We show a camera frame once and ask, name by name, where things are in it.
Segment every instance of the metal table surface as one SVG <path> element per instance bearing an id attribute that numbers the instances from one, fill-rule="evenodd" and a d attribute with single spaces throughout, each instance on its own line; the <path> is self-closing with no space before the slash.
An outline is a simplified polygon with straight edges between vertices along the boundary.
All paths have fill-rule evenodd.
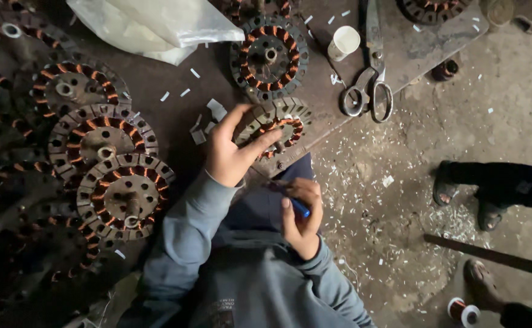
<path id="1" fill-rule="evenodd" d="M 284 166 L 290 165 L 332 131 L 353 119 L 341 113 L 339 97 L 344 87 L 331 85 L 330 76 L 334 68 L 350 85 L 365 68 L 362 49 L 339 63 L 332 62 L 332 66 L 325 56 L 332 34 L 338 27 L 350 25 L 357 28 L 359 25 L 357 0 L 304 0 L 300 10 L 303 18 L 313 16 L 308 27 L 318 42 L 308 36 L 304 22 L 300 21 L 299 26 L 310 48 L 310 63 L 303 85 L 291 96 L 306 101 L 315 116 L 313 124 L 296 146 L 273 160 L 256 162 L 255 167 L 269 176 L 279 173 L 278 161 Z M 350 14 L 341 16 L 347 10 L 351 10 Z M 484 34 L 489 26 L 476 2 L 441 26 L 417 25 L 421 32 L 417 32 L 414 24 L 404 18 L 395 1 L 380 1 L 379 10 L 386 54 L 386 81 L 394 93 Z M 335 19 L 329 25 L 328 20 L 333 15 Z M 133 110 L 141 112 L 157 135 L 160 157 L 175 170 L 181 185 L 188 184 L 204 160 L 206 144 L 196 146 L 189 135 L 189 129 L 199 114 L 203 115 L 201 126 L 205 127 L 211 119 L 211 111 L 206 107 L 211 98 L 227 110 L 236 103 L 247 102 L 228 67 L 229 44 L 210 44 L 208 49 L 202 44 L 180 66 L 175 67 L 115 49 L 93 34 L 85 33 L 85 27 L 83 29 L 81 34 L 84 39 L 79 41 L 80 47 L 108 63 L 124 78 L 133 99 Z M 201 78 L 197 79 L 191 68 Z M 190 92 L 180 97 L 186 89 Z M 160 98 L 167 91 L 169 97 L 161 102 Z M 356 119 L 371 121 L 366 114 Z"/>

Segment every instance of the screwdriver handle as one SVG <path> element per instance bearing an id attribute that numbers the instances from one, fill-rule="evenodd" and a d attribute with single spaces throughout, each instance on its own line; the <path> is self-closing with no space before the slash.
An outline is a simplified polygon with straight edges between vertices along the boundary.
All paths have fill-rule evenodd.
<path id="1" fill-rule="evenodd" d="M 304 206 L 303 203 L 301 203 L 299 200 L 291 198 L 290 202 L 292 203 L 292 206 L 295 210 L 297 210 L 300 214 L 302 214 L 303 218 L 308 218 L 310 216 L 310 210 L 308 207 Z"/>

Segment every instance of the gray sweatshirt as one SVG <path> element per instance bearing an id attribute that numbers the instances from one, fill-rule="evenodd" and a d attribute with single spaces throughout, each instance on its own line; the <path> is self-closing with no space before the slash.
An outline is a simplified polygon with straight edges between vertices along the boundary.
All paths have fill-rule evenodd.
<path id="1" fill-rule="evenodd" d="M 169 210 L 118 327 L 376 328 L 322 239 L 309 261 L 274 232 L 220 231 L 211 250 L 236 190 L 203 171 Z"/>

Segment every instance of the scissors blade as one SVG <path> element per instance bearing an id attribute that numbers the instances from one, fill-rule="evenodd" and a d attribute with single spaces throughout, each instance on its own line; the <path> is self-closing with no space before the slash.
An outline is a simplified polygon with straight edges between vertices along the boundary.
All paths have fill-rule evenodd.
<path id="1" fill-rule="evenodd" d="M 383 39 L 381 38 L 377 0 L 368 1 L 366 19 L 365 37 L 367 48 L 369 48 L 370 65 L 379 74 L 378 80 L 384 80 L 386 63 L 384 62 L 385 54 L 383 53 Z"/>

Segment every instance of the foot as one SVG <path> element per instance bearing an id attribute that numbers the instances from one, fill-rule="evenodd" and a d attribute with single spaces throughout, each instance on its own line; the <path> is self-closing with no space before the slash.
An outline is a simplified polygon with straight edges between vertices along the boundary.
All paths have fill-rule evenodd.
<path id="1" fill-rule="evenodd" d="M 482 231 L 493 231 L 503 220 L 506 208 L 500 208 L 486 201 L 479 201 L 479 214 L 476 219 Z"/>
<path id="2" fill-rule="evenodd" d="M 432 188 L 432 198 L 436 204 L 440 206 L 446 206 L 450 204 L 450 201 L 457 194 L 458 184 L 448 182 L 447 177 L 447 165 L 451 161 L 443 160 L 440 162 L 440 166 L 436 171 L 436 180 L 434 181 L 434 187 Z"/>
<path id="3" fill-rule="evenodd" d="M 464 265 L 464 280 L 475 305 L 481 310 L 501 313 L 505 302 L 499 296 L 493 275 L 481 261 L 470 259 Z"/>

